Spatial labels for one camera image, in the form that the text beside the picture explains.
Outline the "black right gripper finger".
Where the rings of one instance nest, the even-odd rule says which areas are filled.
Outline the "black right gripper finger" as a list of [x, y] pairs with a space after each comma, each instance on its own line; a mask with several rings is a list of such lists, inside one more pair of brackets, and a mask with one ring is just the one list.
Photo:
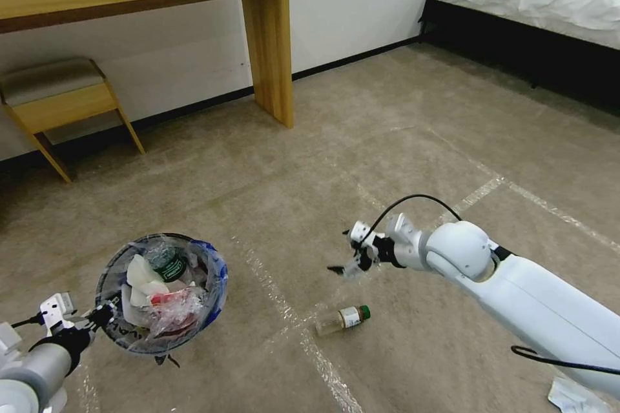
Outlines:
[[327, 269], [348, 281], [359, 279], [364, 273], [364, 270], [360, 267], [360, 260], [358, 257], [354, 257], [345, 265], [329, 265]]
[[363, 245], [364, 229], [350, 228], [342, 233], [346, 239], [350, 249], [353, 251], [353, 257], [358, 258]]

